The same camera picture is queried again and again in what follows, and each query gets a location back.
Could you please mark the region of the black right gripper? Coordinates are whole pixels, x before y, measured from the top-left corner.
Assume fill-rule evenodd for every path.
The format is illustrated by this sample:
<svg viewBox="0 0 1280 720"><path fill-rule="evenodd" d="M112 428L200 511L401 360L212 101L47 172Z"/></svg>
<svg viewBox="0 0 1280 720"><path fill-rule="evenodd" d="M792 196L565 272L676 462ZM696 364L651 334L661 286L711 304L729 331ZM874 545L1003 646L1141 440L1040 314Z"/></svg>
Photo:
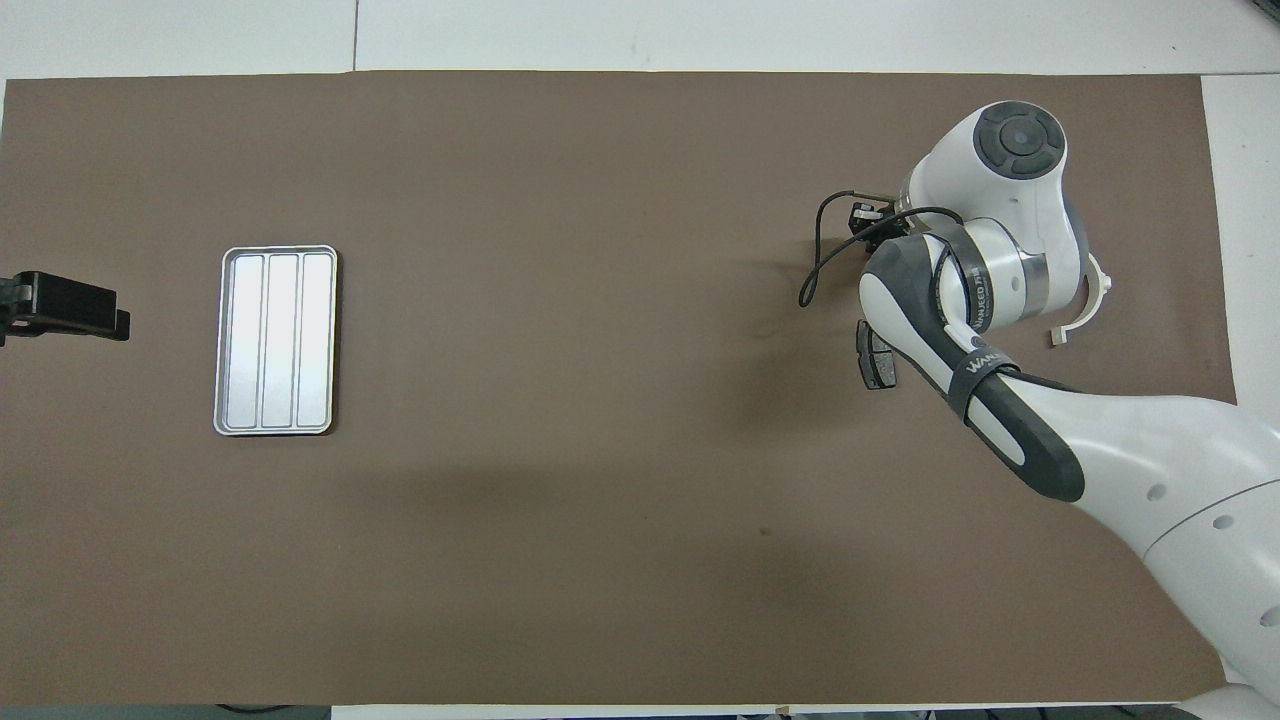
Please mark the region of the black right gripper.
<svg viewBox="0 0 1280 720"><path fill-rule="evenodd" d="M911 209L905 196L884 205L881 210L868 202L855 202L847 222L852 223L852 238L858 242L879 242L882 237L905 237L913 232L911 219L905 211Z"/></svg>

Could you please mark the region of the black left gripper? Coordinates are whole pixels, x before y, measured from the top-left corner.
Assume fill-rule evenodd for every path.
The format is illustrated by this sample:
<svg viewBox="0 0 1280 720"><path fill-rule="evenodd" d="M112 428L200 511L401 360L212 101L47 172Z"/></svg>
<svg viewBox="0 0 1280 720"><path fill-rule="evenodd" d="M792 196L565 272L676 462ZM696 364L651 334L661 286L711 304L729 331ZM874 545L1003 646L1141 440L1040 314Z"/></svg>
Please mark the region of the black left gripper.
<svg viewBox="0 0 1280 720"><path fill-rule="evenodd" d="M131 338L131 314L118 305L114 290L47 272L19 272L1 278L4 347L15 318L17 337L82 334L111 341Z"/></svg>

